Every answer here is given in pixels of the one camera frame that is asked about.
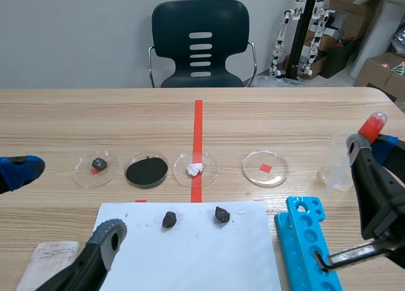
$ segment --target plastic beaker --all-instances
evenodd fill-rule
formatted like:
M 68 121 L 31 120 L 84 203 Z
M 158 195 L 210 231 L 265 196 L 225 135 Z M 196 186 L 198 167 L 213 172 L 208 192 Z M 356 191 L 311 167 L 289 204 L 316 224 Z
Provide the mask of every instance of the plastic beaker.
M 332 143 L 318 170 L 319 177 L 325 185 L 329 185 L 332 180 L 335 180 L 337 174 L 340 175 L 332 189 L 347 190 L 353 186 L 346 147 L 346 140 L 353 133 L 356 131 L 341 131 L 333 135 Z

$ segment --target blue test tube rack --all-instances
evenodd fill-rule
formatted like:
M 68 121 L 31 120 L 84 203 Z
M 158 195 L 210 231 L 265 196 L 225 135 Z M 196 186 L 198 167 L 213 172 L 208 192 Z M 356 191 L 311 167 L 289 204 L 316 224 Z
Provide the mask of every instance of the blue test tube rack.
M 276 222 L 291 291 L 342 291 L 336 272 L 322 271 L 314 259 L 318 251 L 325 259 L 329 250 L 320 222 L 325 212 L 317 197 L 289 197 L 288 212 L 278 213 Z

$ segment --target red object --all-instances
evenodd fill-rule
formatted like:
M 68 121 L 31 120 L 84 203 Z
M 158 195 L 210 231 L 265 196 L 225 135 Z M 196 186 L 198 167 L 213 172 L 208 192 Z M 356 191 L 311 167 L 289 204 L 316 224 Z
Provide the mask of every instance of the red object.
M 273 168 L 272 166 L 269 166 L 268 164 L 263 163 L 263 164 L 260 166 L 260 171 L 263 171 L 263 172 L 266 172 L 266 173 L 270 173 L 270 171 L 271 171 L 272 168 Z
M 101 171 L 99 171 L 99 170 L 97 170 L 96 168 L 91 168 L 91 173 L 93 174 L 93 175 L 96 175 L 96 174 L 98 174 L 98 173 L 100 173 Z
M 203 161 L 203 101 L 196 100 L 194 108 L 194 140 L 192 143 L 192 162 Z M 191 180 L 191 202 L 203 201 L 203 176 L 198 174 Z
M 378 117 L 369 117 L 364 125 L 360 128 L 359 134 L 366 137 L 368 141 L 372 144 L 377 138 L 378 134 L 381 132 L 385 123 Z

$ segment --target white cloth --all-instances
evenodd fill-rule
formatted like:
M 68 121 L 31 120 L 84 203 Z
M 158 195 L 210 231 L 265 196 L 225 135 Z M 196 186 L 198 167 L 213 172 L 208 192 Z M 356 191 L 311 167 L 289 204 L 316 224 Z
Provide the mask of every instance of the white cloth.
M 202 163 L 192 163 L 187 166 L 187 174 L 190 176 L 197 176 L 197 174 L 200 172 L 203 172 L 203 164 Z

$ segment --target black chair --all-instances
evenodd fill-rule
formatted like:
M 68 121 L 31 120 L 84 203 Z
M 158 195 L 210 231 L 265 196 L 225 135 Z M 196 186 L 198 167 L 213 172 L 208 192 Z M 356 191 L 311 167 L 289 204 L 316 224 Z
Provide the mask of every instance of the black chair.
M 161 87 L 243 87 L 242 80 L 225 68 L 226 59 L 243 53 L 250 44 L 254 73 L 256 52 L 249 38 L 249 13 L 235 0 L 185 0 L 158 5 L 152 15 L 154 46 L 149 48 L 149 76 L 152 76 L 151 51 L 176 64 L 172 76 Z

